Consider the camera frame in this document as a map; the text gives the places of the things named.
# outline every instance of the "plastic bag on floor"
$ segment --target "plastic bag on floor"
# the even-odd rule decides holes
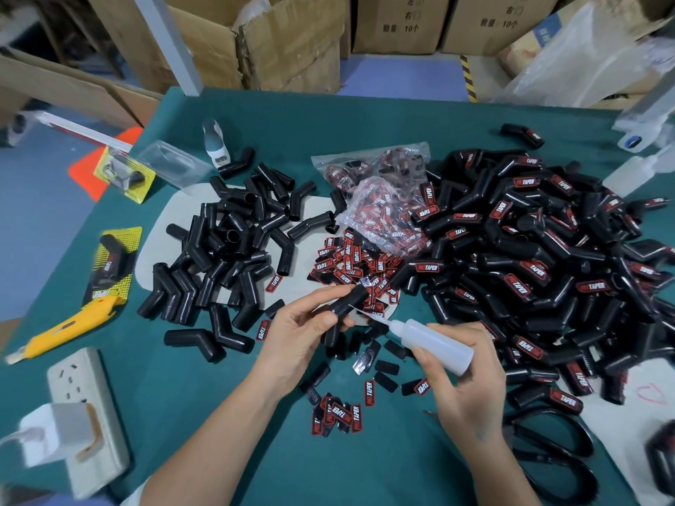
[[[431,246],[412,220],[412,213],[423,207],[422,202],[401,197],[383,177],[370,177],[355,188],[347,209],[335,221],[357,230],[381,250],[406,257]]]
[[[419,195],[426,182],[426,166],[431,160],[429,144],[399,145],[344,154],[312,156],[312,164],[329,185],[349,197],[359,183],[369,177],[382,177],[406,201]]]
[[[589,2],[494,102],[585,108],[648,69],[621,20]]]

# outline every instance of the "person's right hand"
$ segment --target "person's right hand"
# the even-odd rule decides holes
[[[502,441],[506,376],[485,327],[482,323],[427,326],[474,350],[471,365],[456,387],[436,357],[422,348],[412,350],[433,389],[443,429],[462,453],[471,451],[478,441]]]

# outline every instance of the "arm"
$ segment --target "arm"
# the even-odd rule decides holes
[[[480,506],[539,506],[541,503],[502,436],[506,377],[481,323],[429,324],[474,349],[467,373],[455,387],[436,357],[413,349],[426,372],[443,429],[467,461]]]
[[[141,506],[230,504],[279,400],[300,381],[321,334],[338,321],[316,308],[351,289],[317,289],[277,313],[249,375],[148,480]],[[344,323],[354,325],[350,318]]]

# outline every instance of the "power socket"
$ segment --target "power socket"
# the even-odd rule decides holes
[[[84,459],[68,458],[65,466],[75,499],[86,499],[121,475],[130,464],[120,419],[105,379],[101,358],[94,348],[82,348],[46,372],[54,403],[91,404],[103,442]]]

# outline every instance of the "green tabletop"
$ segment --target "green tabletop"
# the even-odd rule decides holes
[[[165,96],[135,149],[161,139],[208,161],[201,129],[207,117],[219,121],[232,154],[251,145],[258,161],[299,181],[314,179],[322,195],[329,193],[329,187],[312,168],[309,156],[313,154],[427,141],[432,157],[441,159],[459,148],[516,147],[518,142],[499,135],[505,122],[525,124],[543,135],[547,143],[538,154],[548,164],[579,160],[586,173],[605,177],[628,157],[614,144],[620,134],[610,129],[616,117],[610,111],[216,89],[206,89],[199,98],[185,98],[177,88]],[[671,192],[674,180],[669,176],[638,193]],[[105,193],[7,352],[78,310],[101,231],[142,226],[145,240],[175,193],[173,187],[158,182],[140,206],[112,189]],[[675,244],[675,219],[666,216],[670,214],[667,210],[649,216],[643,226],[646,236]],[[231,351],[223,362],[212,365],[196,349],[167,348],[163,334],[175,326],[135,313],[146,295],[134,282],[127,305],[111,323],[36,359],[14,366],[0,364],[0,434],[5,434],[15,429],[23,415],[49,402],[49,366],[83,347],[100,350],[133,458],[131,469],[111,486],[117,497],[130,494],[186,441],[243,379],[259,351],[256,348],[248,356]],[[421,297],[404,296],[395,318],[426,323],[432,316]],[[208,327],[206,313],[197,326]],[[350,403],[363,402],[364,377],[354,374],[352,360],[330,363],[332,372],[319,387],[321,394],[332,392]],[[397,381],[422,375],[418,365],[407,359]],[[325,439],[310,435],[310,404],[299,394],[292,395],[283,401],[257,447],[235,502],[263,504],[285,497],[297,504],[333,504],[347,498],[363,504],[473,503],[467,469],[441,428],[422,415],[422,409],[434,409],[432,394],[402,397],[398,391],[389,394],[380,388],[376,406],[364,411],[361,433],[345,435],[335,430]],[[600,481],[597,504],[636,504],[600,444],[590,464]],[[0,448],[0,482],[69,489],[63,463],[22,469],[20,451],[14,445]]]

